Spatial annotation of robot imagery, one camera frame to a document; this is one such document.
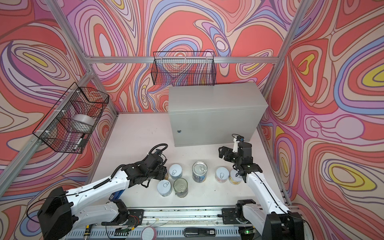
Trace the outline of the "large blue-label can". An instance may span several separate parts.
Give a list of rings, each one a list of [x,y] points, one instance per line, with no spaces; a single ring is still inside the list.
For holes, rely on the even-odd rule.
[[[193,180],[197,183],[205,181],[208,173],[208,166],[201,161],[195,162],[192,166]]]

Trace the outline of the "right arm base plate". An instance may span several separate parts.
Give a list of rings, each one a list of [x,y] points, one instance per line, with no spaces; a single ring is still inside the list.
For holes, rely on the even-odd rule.
[[[249,223],[249,221],[245,219],[241,208],[223,208],[220,216],[225,225],[244,225]]]

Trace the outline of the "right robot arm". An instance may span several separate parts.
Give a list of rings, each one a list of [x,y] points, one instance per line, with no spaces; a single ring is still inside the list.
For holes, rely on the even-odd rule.
[[[252,156],[252,144],[233,134],[234,147],[220,147],[219,158],[233,164],[235,176],[241,178],[258,200],[238,201],[237,219],[250,223],[263,240],[304,240],[304,220],[293,213],[273,192]]]

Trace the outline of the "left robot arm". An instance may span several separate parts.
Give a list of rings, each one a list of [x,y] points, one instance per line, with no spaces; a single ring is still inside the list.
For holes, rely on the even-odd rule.
[[[91,184],[70,190],[62,187],[52,190],[37,213],[43,238],[59,240],[72,229],[102,222],[126,224],[132,216],[122,200],[112,199],[102,205],[95,203],[152,179],[164,180],[166,162],[165,155],[157,150],[139,162],[119,165],[109,177]]]

